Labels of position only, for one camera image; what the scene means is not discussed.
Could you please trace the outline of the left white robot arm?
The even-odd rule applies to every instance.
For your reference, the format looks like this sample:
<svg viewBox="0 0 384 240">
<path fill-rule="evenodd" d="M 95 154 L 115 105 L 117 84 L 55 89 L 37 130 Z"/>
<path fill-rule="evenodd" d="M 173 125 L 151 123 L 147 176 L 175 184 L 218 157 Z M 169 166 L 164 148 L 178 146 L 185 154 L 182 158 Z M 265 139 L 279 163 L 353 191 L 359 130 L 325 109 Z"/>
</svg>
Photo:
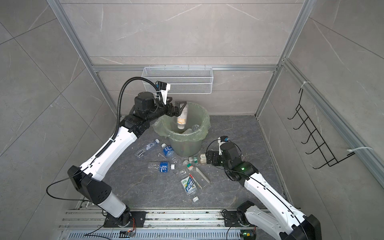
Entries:
<svg viewBox="0 0 384 240">
<path fill-rule="evenodd" d="M 139 93 L 130 113 L 117 123 L 115 132 L 99 151 L 80 167 L 72 166 L 68 170 L 75 189 L 119 221 L 129 216 L 129 207 L 103 179 L 119 156 L 150 127 L 152 121 L 164 115 L 181 115 L 187 103 L 176 101 L 172 104 L 171 101 L 171 97 L 157 99 L 151 92 Z"/>
</svg>

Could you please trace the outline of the green plastic bin liner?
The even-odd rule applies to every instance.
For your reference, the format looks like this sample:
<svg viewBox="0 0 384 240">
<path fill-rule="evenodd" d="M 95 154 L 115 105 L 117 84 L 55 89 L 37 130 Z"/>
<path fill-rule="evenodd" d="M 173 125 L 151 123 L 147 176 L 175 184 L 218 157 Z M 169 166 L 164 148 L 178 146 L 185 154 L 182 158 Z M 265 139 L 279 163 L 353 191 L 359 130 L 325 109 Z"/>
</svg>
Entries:
<svg viewBox="0 0 384 240">
<path fill-rule="evenodd" d="M 211 127 L 208 111 L 196 103 L 187 102 L 188 117 L 187 124 L 183 130 L 178 129 L 177 117 L 162 116 L 153 125 L 154 131 L 161 137 L 169 138 L 174 142 L 198 142 L 208 135 Z M 183 135 L 193 125 L 200 125 L 200 129 L 188 135 Z"/>
</svg>

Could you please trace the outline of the small beige label package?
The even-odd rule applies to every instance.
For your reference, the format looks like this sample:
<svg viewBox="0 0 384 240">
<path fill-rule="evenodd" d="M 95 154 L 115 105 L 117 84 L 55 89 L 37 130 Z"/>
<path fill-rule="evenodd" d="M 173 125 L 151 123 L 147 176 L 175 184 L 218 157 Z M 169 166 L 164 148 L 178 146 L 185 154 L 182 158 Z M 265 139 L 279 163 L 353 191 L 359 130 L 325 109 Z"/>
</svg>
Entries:
<svg viewBox="0 0 384 240">
<path fill-rule="evenodd" d="M 201 164 L 206 164 L 206 163 L 207 163 L 207 157 L 206 157 L 206 154 L 201 154 L 201 155 L 200 155 L 200 163 L 201 163 Z"/>
</svg>

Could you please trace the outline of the green mesh trash bin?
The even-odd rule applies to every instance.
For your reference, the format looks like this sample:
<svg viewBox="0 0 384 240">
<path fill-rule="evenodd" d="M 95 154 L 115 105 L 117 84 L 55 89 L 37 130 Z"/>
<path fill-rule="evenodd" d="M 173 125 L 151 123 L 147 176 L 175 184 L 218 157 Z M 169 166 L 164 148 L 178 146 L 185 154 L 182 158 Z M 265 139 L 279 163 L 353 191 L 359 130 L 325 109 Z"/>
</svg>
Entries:
<svg viewBox="0 0 384 240">
<path fill-rule="evenodd" d="M 198 142 L 174 142 L 167 138 L 171 144 L 171 147 L 176 152 L 177 155 L 181 157 L 191 157 L 195 154 L 197 154 L 201 147 L 202 147 L 202 141 Z"/>
</svg>

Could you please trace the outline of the white bottle orange label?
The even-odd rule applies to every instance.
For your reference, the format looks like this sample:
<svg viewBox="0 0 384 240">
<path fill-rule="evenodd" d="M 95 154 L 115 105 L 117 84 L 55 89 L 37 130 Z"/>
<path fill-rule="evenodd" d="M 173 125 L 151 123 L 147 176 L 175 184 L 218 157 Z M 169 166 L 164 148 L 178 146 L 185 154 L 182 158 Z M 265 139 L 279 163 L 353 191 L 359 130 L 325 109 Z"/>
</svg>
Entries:
<svg viewBox="0 0 384 240">
<path fill-rule="evenodd" d="M 178 124 L 178 129 L 183 130 L 187 124 L 187 117 L 188 117 L 188 105 L 185 105 L 182 113 L 180 116 L 177 118 L 177 124 Z"/>
</svg>

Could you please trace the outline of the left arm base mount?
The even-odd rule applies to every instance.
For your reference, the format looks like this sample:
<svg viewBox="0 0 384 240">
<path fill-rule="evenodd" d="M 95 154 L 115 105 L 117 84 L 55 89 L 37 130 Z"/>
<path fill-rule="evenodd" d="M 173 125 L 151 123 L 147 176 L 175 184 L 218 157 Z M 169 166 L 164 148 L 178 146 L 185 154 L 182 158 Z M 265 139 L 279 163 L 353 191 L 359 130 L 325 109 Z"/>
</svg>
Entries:
<svg viewBox="0 0 384 240">
<path fill-rule="evenodd" d="M 142 228 L 146 219 L 146 212 L 129 212 L 123 213 L 119 218 L 113 217 L 107 213 L 104 228 L 132 228 L 134 225 L 137 228 Z"/>
</svg>

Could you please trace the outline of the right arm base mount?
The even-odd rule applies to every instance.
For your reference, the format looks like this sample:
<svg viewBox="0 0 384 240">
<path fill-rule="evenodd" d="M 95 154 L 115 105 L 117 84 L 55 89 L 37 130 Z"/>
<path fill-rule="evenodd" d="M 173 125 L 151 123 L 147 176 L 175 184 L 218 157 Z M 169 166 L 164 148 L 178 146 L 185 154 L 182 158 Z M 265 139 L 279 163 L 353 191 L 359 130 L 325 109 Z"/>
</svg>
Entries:
<svg viewBox="0 0 384 240">
<path fill-rule="evenodd" d="M 224 219 L 226 227 L 248 227 L 249 224 L 245 224 L 237 217 L 236 211 L 228 211 L 226 209 L 221 211 L 221 215 Z"/>
</svg>

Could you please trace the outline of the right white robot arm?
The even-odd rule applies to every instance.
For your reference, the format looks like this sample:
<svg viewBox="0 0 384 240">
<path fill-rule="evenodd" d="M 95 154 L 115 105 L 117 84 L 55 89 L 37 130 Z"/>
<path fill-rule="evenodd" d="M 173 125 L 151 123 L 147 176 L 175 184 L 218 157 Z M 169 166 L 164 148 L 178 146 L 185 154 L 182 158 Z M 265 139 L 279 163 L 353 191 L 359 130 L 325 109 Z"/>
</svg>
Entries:
<svg viewBox="0 0 384 240">
<path fill-rule="evenodd" d="M 221 167 L 231 181 L 238 182 L 268 209 L 265 212 L 246 201 L 237 208 L 238 224 L 258 227 L 276 240 L 322 239 L 321 223 L 315 216 L 306 216 L 271 187 L 252 163 L 242 160 L 235 143 L 226 137 L 217 142 L 218 151 L 206 150 L 207 164 Z"/>
</svg>

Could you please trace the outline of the green white label bottle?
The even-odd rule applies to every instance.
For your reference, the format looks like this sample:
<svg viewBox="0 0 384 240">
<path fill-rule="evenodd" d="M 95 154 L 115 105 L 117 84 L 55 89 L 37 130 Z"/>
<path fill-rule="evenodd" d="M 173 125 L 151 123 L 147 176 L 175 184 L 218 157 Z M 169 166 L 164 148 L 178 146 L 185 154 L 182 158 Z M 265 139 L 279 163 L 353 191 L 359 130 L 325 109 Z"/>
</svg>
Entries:
<svg viewBox="0 0 384 240">
<path fill-rule="evenodd" d="M 194 195 L 198 192 L 198 187 L 191 176 L 187 176 L 181 180 L 183 189 L 187 195 Z"/>
</svg>

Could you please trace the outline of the clear bottle blue cap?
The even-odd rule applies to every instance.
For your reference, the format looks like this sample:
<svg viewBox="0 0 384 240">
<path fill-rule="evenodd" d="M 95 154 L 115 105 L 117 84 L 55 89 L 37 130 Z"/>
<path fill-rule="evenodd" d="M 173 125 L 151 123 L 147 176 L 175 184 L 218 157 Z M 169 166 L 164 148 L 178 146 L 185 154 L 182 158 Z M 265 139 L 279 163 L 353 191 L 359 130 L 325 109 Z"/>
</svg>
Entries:
<svg viewBox="0 0 384 240">
<path fill-rule="evenodd" d="M 152 142 L 147 144 L 143 149 L 141 149 L 135 153 L 136 158 L 137 159 L 142 158 L 149 150 L 156 147 L 159 143 L 160 143 L 160 141 L 158 139 L 153 140 Z"/>
</svg>

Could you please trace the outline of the clear rectangular plastic tray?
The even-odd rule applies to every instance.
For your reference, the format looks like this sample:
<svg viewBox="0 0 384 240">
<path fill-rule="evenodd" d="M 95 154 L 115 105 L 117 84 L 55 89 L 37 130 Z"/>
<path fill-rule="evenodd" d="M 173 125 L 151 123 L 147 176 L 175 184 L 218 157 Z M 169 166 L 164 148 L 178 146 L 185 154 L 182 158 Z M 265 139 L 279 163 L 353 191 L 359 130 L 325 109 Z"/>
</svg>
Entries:
<svg viewBox="0 0 384 240">
<path fill-rule="evenodd" d="M 200 189 L 206 189 L 211 183 L 198 167 L 193 168 L 191 175 Z"/>
</svg>

